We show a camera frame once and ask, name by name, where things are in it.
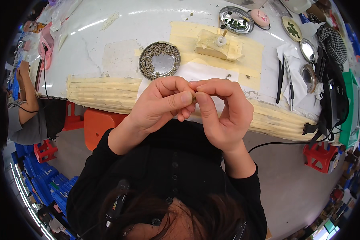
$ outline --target wooden stick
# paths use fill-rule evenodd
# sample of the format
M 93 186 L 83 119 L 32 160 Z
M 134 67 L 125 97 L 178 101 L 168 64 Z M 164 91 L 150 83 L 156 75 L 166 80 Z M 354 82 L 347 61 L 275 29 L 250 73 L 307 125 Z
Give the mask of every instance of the wooden stick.
M 224 32 L 223 32 L 223 37 L 227 34 L 227 32 L 228 32 L 228 30 L 224 30 Z

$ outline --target black shirt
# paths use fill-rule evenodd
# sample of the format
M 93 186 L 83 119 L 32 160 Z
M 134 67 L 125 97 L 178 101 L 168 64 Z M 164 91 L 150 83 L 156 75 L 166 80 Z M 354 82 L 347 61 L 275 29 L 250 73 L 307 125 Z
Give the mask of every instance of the black shirt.
M 227 176 L 220 166 L 221 151 L 207 140 L 202 124 L 173 119 L 124 156 L 110 150 L 111 130 L 105 132 L 87 158 L 68 195 L 67 219 L 77 233 L 81 235 L 97 223 L 107 194 L 121 179 L 127 179 L 130 189 L 142 192 L 150 188 L 167 202 L 177 197 L 193 209 L 201 206 L 208 194 L 226 193 L 242 204 L 250 222 L 247 226 L 251 239 L 265 239 L 267 223 L 260 203 L 257 165 L 248 178 Z M 142 219 L 141 223 L 155 225 L 155 221 L 156 218 Z

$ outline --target green basket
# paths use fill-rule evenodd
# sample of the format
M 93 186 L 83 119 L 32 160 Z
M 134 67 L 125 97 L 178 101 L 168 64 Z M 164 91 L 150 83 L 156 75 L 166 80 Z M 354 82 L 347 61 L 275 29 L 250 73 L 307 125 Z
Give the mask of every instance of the green basket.
M 354 108 L 354 92 L 359 92 L 359 86 L 351 70 L 349 70 L 349 72 L 343 73 L 343 78 L 349 100 L 349 114 L 345 122 L 341 125 L 342 132 L 340 132 L 339 141 L 345 145 L 346 148 L 349 148 L 353 146 L 359 139 L 359 129 L 355 127 L 357 125 L 356 122 L 358 119 L 358 114 L 357 112 L 354 112 L 354 110 L 358 111 L 358 109 Z

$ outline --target silver tweezers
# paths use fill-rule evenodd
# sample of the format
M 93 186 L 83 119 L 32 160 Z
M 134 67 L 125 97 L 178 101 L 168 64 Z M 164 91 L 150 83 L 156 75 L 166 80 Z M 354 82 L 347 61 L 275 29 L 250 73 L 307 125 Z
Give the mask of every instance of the silver tweezers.
M 289 83 L 289 110 L 293 112 L 293 99 L 294 99 L 293 85 L 292 85 L 291 72 L 289 70 L 289 64 L 285 55 L 284 55 L 284 64 L 285 64 L 285 69 L 287 71 L 287 80 Z

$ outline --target white table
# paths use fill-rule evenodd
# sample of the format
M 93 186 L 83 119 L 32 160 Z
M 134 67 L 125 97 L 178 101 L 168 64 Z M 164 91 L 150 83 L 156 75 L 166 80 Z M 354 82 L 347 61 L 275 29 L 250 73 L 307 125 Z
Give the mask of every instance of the white table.
M 58 50 L 57 44 L 54 46 L 51 66 L 46 70 L 48 95 L 66 98 L 68 74 L 100 77 L 109 71 L 105 69 L 102 61 L 104 47 L 108 43 L 135 39 L 138 45 L 146 47 L 156 41 L 168 41 L 171 31 L 170 22 L 182 21 L 184 17 L 188 17 L 189 22 L 217 27 L 220 9 L 229 5 L 233 4 L 223 0 L 158 0 L 154 2 L 83 0 L 60 30 L 68 33 L 61 49 Z M 255 26 L 254 31 L 246 35 L 265 46 L 260 89 L 256 91 L 246 86 L 242 86 L 242 88 L 249 93 L 247 96 L 265 103 L 276 104 L 278 86 L 276 47 L 284 43 L 292 43 L 298 49 L 301 65 L 307 61 L 301 55 L 299 44 L 291 40 L 282 29 L 280 17 L 273 16 L 269 9 L 264 9 L 264 11 L 270 16 L 271 29 L 264 31 Z M 190 12 L 194 12 L 192 17 L 189 17 Z M 114 13 L 118 13 L 119 18 L 107 29 L 100 30 L 104 19 Z M 293 13 L 293 19 L 301 24 L 297 14 Z M 124 50 L 120 49 L 118 52 L 121 58 Z M 124 69 L 137 70 L 137 62 L 123 63 L 122 66 L 113 70 L 119 72 Z M 39 92 L 45 95 L 43 74 L 39 82 Z M 314 107 L 314 102 L 315 96 L 308 94 L 298 106 L 295 106 L 294 113 L 317 120 L 321 107 L 319 104 Z M 282 97 L 278 106 L 288 109 L 288 104 L 285 103 L 286 99 Z

